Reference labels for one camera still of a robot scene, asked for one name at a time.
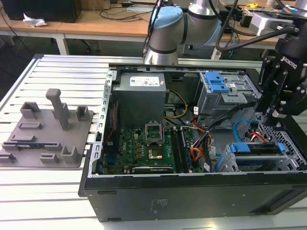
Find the ram slot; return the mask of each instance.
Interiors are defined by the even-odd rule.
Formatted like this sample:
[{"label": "ram slot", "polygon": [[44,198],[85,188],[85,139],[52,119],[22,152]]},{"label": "ram slot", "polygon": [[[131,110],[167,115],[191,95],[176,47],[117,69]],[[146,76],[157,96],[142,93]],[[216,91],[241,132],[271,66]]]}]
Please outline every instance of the ram slot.
[{"label": "ram slot", "polygon": [[188,173],[188,166],[185,155],[185,147],[181,136],[181,131],[171,130],[171,140],[175,168],[177,173]]}]

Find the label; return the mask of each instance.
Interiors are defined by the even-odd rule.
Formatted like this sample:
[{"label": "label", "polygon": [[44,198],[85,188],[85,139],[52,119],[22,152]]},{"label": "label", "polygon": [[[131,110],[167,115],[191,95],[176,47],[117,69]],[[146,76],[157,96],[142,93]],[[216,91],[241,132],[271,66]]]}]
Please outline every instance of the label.
[{"label": "label", "polygon": [[226,86],[229,88],[236,88],[236,85],[235,84],[226,84]]},{"label": "label", "polygon": [[29,145],[16,145],[17,147],[20,147],[20,148],[29,148],[30,146]]},{"label": "label", "polygon": [[130,86],[160,86],[159,77],[131,77]]},{"label": "label", "polygon": [[216,153],[215,153],[215,147],[214,147],[214,146],[211,146],[210,154],[216,155]]},{"label": "label", "polygon": [[210,166],[205,162],[205,164],[203,165],[204,169],[207,170],[208,172],[210,172]]},{"label": "label", "polygon": [[164,211],[167,204],[168,204],[168,199],[152,200],[151,204],[150,204],[149,213],[158,214],[158,213]]},{"label": "label", "polygon": [[198,115],[198,107],[194,106],[194,114]]},{"label": "label", "polygon": [[293,61],[289,60],[285,56],[280,61],[284,61],[285,63],[287,63],[289,66],[291,66],[294,69],[296,69],[297,67],[297,64],[295,64]]}]

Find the power supply label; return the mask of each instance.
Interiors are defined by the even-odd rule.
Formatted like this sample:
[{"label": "power supply label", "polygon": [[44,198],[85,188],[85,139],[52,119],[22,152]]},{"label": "power supply label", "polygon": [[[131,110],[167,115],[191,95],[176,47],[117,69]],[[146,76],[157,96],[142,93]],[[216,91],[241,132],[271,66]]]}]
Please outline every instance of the power supply label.
[{"label": "power supply label", "polygon": [[160,86],[159,77],[131,77],[130,86]]}]

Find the desk leg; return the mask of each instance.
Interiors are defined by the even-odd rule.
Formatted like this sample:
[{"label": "desk leg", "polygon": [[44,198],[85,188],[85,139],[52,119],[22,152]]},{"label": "desk leg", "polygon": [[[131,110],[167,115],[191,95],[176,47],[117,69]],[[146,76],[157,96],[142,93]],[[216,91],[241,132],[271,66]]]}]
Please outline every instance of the desk leg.
[{"label": "desk leg", "polygon": [[57,41],[59,53],[61,55],[69,55],[69,50],[68,50],[66,39],[64,38],[64,35],[63,34],[55,34],[54,38]]},{"label": "desk leg", "polygon": [[188,50],[189,50],[188,47],[189,47],[188,45],[183,45],[183,50],[182,50],[182,54],[183,55],[187,55],[188,54]]},{"label": "desk leg", "polygon": [[211,60],[219,60],[222,52],[218,51],[215,47],[211,56]]},{"label": "desk leg", "polygon": [[2,39],[9,45],[9,46],[14,46],[15,43],[12,39],[12,36],[2,36]]}]

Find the blue plastic latch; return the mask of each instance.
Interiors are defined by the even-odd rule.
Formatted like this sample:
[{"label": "blue plastic latch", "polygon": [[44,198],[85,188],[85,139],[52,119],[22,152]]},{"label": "blue plastic latch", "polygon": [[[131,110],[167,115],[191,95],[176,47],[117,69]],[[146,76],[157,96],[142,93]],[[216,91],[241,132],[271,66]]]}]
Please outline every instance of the blue plastic latch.
[{"label": "blue plastic latch", "polygon": [[280,152],[282,152],[282,154],[286,153],[286,147],[283,145],[283,143],[278,143],[278,147]]},{"label": "blue plastic latch", "polygon": [[230,149],[232,152],[236,152],[236,146],[234,144],[230,145]]},{"label": "blue plastic latch", "polygon": [[232,145],[236,148],[236,152],[250,152],[248,144],[246,143],[233,143]]},{"label": "blue plastic latch", "polygon": [[206,81],[211,87],[211,92],[229,92],[226,87],[224,78],[218,72],[206,72]]}]

